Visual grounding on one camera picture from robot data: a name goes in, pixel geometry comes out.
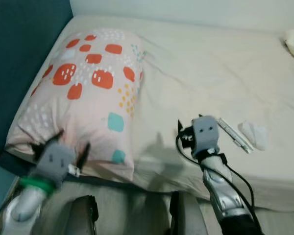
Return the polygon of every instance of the floor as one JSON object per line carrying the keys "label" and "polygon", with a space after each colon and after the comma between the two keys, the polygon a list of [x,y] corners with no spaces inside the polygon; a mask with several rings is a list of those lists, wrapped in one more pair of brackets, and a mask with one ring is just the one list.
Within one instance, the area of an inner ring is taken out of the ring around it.
{"label": "floor", "polygon": [[[42,213],[39,235],[50,235],[63,205],[79,196],[94,195],[98,204],[98,235],[163,235],[170,227],[170,197],[87,184],[66,182],[47,203]],[[200,202],[210,235],[222,235],[209,203]],[[266,235],[294,235],[294,212],[258,210]]]}

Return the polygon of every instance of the black cable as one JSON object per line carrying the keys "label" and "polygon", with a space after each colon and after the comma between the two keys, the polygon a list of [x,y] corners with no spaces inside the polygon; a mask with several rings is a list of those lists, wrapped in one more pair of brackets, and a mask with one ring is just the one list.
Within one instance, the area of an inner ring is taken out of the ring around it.
{"label": "black cable", "polygon": [[223,178],[236,192],[237,194],[242,198],[242,200],[244,201],[244,203],[246,204],[249,212],[251,213],[251,216],[253,217],[254,223],[256,224],[257,228],[259,229],[260,232],[261,231],[261,227],[260,227],[260,223],[259,220],[255,214],[254,209],[251,207],[250,203],[247,201],[247,199],[245,198],[245,196],[241,193],[241,191],[231,182],[229,181],[225,176],[223,176],[222,174],[220,174],[219,172],[217,172],[216,170],[213,170],[209,167],[206,167],[205,165],[202,166],[204,169],[209,170],[217,175],[219,175],[221,178]]}
{"label": "black cable", "polygon": [[253,209],[255,209],[255,196],[254,196],[254,191],[253,191],[251,185],[249,184],[249,182],[242,175],[240,175],[238,172],[236,172],[235,170],[233,170],[228,164],[226,164],[226,166],[227,166],[227,168],[230,169],[230,171],[232,171],[234,174],[236,174],[247,185],[247,187],[248,187],[248,189],[250,191],[251,207]]}
{"label": "black cable", "polygon": [[21,142],[21,143],[8,143],[4,146],[3,149],[0,150],[0,157],[2,155],[2,152],[5,150],[5,149],[8,149],[8,148],[14,148],[16,147],[18,144],[28,144],[29,146],[32,147],[32,149],[35,151],[37,151],[38,153],[35,152],[35,156],[38,156],[40,157],[41,153],[42,153],[42,149],[40,150],[39,148],[42,148],[43,146],[45,146],[49,141],[51,140],[57,140],[58,138],[61,137],[61,135],[63,134],[63,130],[60,130],[59,133],[57,133],[55,136],[53,136],[52,138],[50,138],[45,144],[39,144],[39,145],[36,145],[36,144],[33,144],[33,143],[30,143],[30,142]]}
{"label": "black cable", "polygon": [[8,196],[8,198],[5,199],[5,201],[0,206],[0,214],[1,212],[10,204],[10,202],[15,198],[16,195],[19,195],[21,193],[22,187],[16,186],[15,189],[13,189],[13,192],[11,195]]}
{"label": "black cable", "polygon": [[[179,145],[178,145],[178,140],[179,140],[179,135],[177,135],[177,136],[176,136],[176,139],[175,139],[175,145],[176,145],[176,148],[177,148],[178,152],[179,152],[184,158],[186,158],[188,161],[190,161],[190,162],[192,162],[192,163],[194,163],[194,164],[199,165],[198,162],[196,162],[196,161],[192,160],[191,158],[187,157],[187,156],[181,151],[181,149],[180,149],[180,147],[179,147]],[[233,170],[228,164],[225,164],[225,165],[229,168],[230,171],[232,171],[234,174],[236,174],[236,175],[237,175],[241,180],[243,180],[244,183],[247,185],[247,187],[248,187],[248,189],[249,189],[249,193],[250,193],[250,198],[251,198],[251,207],[252,207],[253,210],[254,210],[254,208],[255,208],[255,197],[254,197],[254,191],[253,191],[251,185],[249,184],[249,182],[248,182],[248,181],[247,181],[242,175],[240,175],[238,172],[236,172],[235,170]]]}
{"label": "black cable", "polygon": [[[247,199],[245,198],[245,196],[240,192],[240,190],[231,182],[231,181],[229,181],[225,176],[223,176],[222,174],[220,174],[219,172],[217,172],[216,170],[213,170],[213,169],[211,169],[211,168],[209,168],[209,167],[207,167],[207,166],[204,166],[204,165],[200,165],[198,162],[195,162],[195,161],[193,161],[192,159],[190,159],[189,157],[187,157],[182,151],[181,151],[181,149],[180,149],[180,147],[179,147],[179,145],[178,145],[178,140],[179,140],[179,135],[177,135],[176,136],[176,139],[175,139],[175,144],[176,144],[176,148],[177,148],[177,150],[178,150],[178,152],[185,158],[185,159],[187,159],[188,161],[190,161],[190,162],[192,162],[192,163],[194,163],[194,164],[196,164],[196,165],[198,165],[198,166],[201,166],[201,167],[203,167],[204,169],[206,169],[206,170],[209,170],[209,171],[211,171],[211,172],[213,172],[213,173],[215,173],[215,174],[217,174],[217,175],[219,175],[221,178],[223,178],[236,192],[237,192],[237,194],[241,197],[241,199],[244,201],[244,203],[246,204],[246,206],[247,206],[247,208],[248,208],[248,210],[249,210],[249,212],[250,212],[250,214],[251,214],[251,216],[252,216],[252,218],[253,218],[253,220],[254,220],[254,223],[255,223],[255,225],[257,226],[257,228],[259,229],[259,232],[261,232],[262,233],[262,230],[261,230],[261,226],[260,226],[260,223],[259,223],[259,220],[258,220],[258,218],[257,218],[257,216],[256,216],[256,214],[255,214],[255,211],[254,211],[254,207],[252,207],[251,205],[250,205],[250,203],[247,201]],[[234,171],[234,170],[232,170],[233,171],[233,173],[235,173],[237,176],[239,176],[241,179],[243,179],[243,176],[241,176],[239,173],[237,173],[236,171]],[[252,188],[251,188],[251,186],[250,186],[250,184],[249,183],[247,183],[247,186],[248,186],[248,188],[249,188],[249,190],[250,190],[250,192],[251,192],[251,197],[252,197],[252,203],[253,203],[253,201],[254,201],[254,194],[253,194],[253,190],[252,190]]]}

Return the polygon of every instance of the bed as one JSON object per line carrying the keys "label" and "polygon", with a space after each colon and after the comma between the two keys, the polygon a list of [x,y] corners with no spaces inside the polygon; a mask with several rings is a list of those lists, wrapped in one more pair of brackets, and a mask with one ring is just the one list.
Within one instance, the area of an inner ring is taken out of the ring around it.
{"label": "bed", "polygon": [[[60,43],[71,33],[98,27],[133,31],[147,51],[134,118],[133,184],[156,192],[184,190],[208,199],[200,169],[175,149],[177,120],[188,125],[198,114],[213,115],[235,129],[249,120],[267,128],[268,149],[246,154],[220,130],[221,152],[252,184],[256,206],[294,211],[294,58],[280,34],[75,16],[39,70],[12,127]],[[85,167],[83,174],[123,182],[99,168]],[[234,180],[247,195],[244,184]]]}

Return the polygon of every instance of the white bed sheet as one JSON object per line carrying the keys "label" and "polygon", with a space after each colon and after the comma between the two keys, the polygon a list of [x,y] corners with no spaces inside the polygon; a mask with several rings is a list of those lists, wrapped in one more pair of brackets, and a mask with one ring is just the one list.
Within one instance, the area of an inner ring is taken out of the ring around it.
{"label": "white bed sheet", "polygon": [[[221,152],[252,184],[257,206],[294,211],[294,58],[276,34],[76,16],[54,44],[15,120],[60,43],[71,33],[98,27],[134,31],[147,51],[134,118],[135,184],[207,199],[199,168],[175,149],[177,120],[189,125],[198,114],[214,115],[235,129],[248,120],[268,129],[268,149],[248,155],[220,131]],[[84,173],[117,180],[99,169],[86,167]]]}

